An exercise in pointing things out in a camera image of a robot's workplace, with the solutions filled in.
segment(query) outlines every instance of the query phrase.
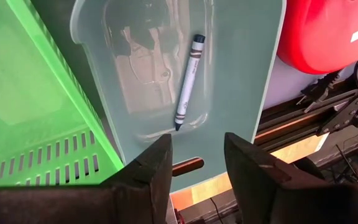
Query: red plastic case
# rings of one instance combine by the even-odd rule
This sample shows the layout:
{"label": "red plastic case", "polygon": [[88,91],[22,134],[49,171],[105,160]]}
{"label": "red plastic case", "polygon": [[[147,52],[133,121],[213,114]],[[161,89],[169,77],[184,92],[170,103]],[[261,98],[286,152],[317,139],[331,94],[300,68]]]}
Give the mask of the red plastic case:
{"label": "red plastic case", "polygon": [[278,56],[310,74],[358,60],[358,0],[287,0]]}

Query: clear plastic bin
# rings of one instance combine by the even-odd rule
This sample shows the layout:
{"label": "clear plastic bin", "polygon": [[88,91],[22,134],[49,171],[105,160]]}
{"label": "clear plastic bin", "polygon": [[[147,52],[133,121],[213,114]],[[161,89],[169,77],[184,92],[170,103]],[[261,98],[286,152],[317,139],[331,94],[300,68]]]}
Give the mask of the clear plastic bin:
{"label": "clear plastic bin", "polygon": [[[224,133],[254,139],[284,10],[276,0],[77,0],[71,35],[86,51],[124,163],[171,133],[174,163],[204,160],[174,177],[172,191],[225,172]],[[195,34],[206,36],[205,48],[176,132]]]}

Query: black bracket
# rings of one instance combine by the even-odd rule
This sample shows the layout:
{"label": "black bracket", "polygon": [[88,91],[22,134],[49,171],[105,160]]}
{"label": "black bracket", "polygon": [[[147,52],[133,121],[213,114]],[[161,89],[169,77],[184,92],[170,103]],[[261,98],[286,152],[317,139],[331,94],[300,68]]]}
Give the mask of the black bracket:
{"label": "black bracket", "polygon": [[352,124],[352,120],[358,111],[358,97],[349,101],[339,111],[329,118],[318,130],[317,136],[339,131]]}
{"label": "black bracket", "polygon": [[304,90],[301,90],[301,93],[304,94],[304,97],[297,103],[299,105],[303,100],[311,100],[311,104],[304,110],[304,113],[309,112],[314,106],[323,102],[327,96],[329,90],[332,90],[334,83],[338,80],[338,72],[333,72],[326,75],[324,78],[317,80],[317,83],[312,84],[306,87]]}

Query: green plastic basket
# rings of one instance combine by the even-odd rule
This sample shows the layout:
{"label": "green plastic basket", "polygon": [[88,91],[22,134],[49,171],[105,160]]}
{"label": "green plastic basket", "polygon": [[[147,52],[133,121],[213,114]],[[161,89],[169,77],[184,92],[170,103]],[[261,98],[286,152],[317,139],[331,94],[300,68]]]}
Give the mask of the green plastic basket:
{"label": "green plastic basket", "polygon": [[0,1],[0,186],[98,184],[120,168],[31,2]]}

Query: crayon tip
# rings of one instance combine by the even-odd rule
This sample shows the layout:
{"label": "crayon tip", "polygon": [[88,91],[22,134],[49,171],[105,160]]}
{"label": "crayon tip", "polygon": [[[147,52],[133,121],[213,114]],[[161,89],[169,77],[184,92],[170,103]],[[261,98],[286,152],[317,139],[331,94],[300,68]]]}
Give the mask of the crayon tip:
{"label": "crayon tip", "polygon": [[181,126],[181,124],[175,123],[175,130],[179,131],[180,126]]}
{"label": "crayon tip", "polygon": [[205,36],[203,36],[201,34],[196,34],[193,38],[193,41],[198,42],[198,43],[204,43]]}

